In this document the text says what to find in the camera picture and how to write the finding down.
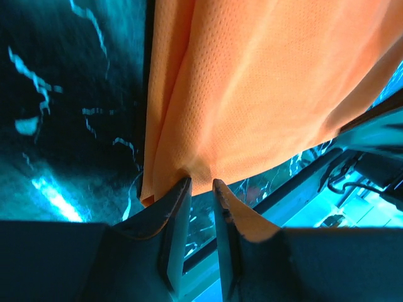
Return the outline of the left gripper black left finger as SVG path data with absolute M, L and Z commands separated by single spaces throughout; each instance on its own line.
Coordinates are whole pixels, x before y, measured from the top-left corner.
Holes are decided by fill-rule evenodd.
M 191 178 L 102 234 L 77 301 L 177 301 L 191 205 Z

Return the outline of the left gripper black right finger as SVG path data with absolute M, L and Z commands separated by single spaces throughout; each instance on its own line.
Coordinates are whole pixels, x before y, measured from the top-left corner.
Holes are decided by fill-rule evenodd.
M 214 215 L 224 301 L 311 301 L 291 250 L 304 229 L 281 228 L 213 180 Z

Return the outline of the orange t shirt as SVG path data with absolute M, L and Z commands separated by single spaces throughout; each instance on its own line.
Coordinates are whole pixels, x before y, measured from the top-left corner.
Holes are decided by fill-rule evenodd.
M 142 204 L 334 138 L 401 61 L 401 1 L 157 1 Z

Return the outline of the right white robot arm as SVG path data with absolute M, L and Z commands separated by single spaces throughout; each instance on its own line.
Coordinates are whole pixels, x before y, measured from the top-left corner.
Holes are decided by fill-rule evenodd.
M 338 145 L 390 158 L 402 158 L 402 90 L 340 129 Z

